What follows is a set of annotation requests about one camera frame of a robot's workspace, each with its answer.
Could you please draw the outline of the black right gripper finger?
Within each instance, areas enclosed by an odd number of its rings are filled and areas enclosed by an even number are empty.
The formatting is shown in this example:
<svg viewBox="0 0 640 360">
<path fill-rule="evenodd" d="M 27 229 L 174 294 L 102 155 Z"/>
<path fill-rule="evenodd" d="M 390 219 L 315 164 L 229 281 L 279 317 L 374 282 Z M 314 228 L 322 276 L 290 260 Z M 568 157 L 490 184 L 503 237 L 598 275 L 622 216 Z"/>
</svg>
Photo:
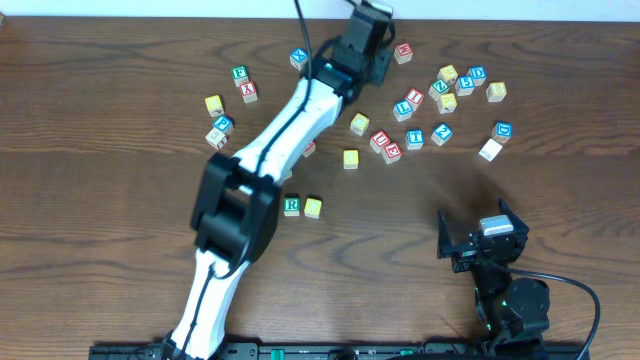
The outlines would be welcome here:
<svg viewBox="0 0 640 360">
<path fill-rule="evenodd" d="M 452 256 L 452 242 L 449 236 L 449 231 L 446 224 L 444 213 L 438 211 L 438 243 L 437 243 L 437 258 L 449 258 Z"/>
<path fill-rule="evenodd" d="M 529 227 L 508 207 L 506 202 L 502 199 L 498 199 L 499 211 L 502 215 L 506 215 L 511 221 L 514 227 L 515 233 L 528 233 Z"/>
</svg>

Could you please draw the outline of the green R block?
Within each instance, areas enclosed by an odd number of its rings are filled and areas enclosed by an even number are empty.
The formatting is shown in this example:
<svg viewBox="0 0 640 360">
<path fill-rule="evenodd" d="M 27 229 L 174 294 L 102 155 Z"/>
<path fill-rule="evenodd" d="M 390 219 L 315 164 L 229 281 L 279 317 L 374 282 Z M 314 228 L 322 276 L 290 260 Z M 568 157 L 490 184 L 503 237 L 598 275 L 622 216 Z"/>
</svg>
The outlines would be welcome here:
<svg viewBox="0 0 640 360">
<path fill-rule="evenodd" d="M 283 200 L 283 214 L 285 217 L 300 215 L 301 202 L 299 197 L 285 197 Z"/>
</svg>

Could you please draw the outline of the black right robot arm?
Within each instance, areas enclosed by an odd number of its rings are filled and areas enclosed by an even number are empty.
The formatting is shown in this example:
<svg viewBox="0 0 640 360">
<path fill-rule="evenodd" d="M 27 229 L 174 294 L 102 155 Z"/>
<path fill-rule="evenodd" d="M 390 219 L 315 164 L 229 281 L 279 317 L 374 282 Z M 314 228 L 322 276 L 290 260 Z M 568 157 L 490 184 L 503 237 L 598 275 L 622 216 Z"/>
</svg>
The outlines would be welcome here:
<svg viewBox="0 0 640 360">
<path fill-rule="evenodd" d="M 472 274 L 476 311 L 489 330 L 478 341 L 484 355 L 496 355 L 500 347 L 541 343 L 550 326 L 548 285 L 530 277 L 515 279 L 509 267 L 524 251 L 529 227 L 503 200 L 498 207 L 497 216 L 481 219 L 479 230 L 457 245 L 444 213 L 438 213 L 437 257 L 449 258 L 455 273 Z"/>
</svg>

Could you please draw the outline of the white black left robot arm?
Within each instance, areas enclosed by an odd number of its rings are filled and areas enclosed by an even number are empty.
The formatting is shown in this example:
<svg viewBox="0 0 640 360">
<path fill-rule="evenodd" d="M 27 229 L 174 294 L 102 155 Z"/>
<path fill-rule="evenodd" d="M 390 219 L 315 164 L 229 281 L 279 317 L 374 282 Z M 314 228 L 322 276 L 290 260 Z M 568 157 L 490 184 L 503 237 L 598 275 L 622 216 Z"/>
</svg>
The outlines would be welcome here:
<svg viewBox="0 0 640 360">
<path fill-rule="evenodd" d="M 208 359 L 224 339 L 239 280 L 274 236 L 281 184 L 312 140 L 367 84 L 384 82 L 395 38 L 391 7 L 356 1 L 346 32 L 310 54 L 295 92 L 265 130 L 206 163 L 191 216 L 196 268 L 185 311 L 162 342 L 165 359 Z"/>
</svg>

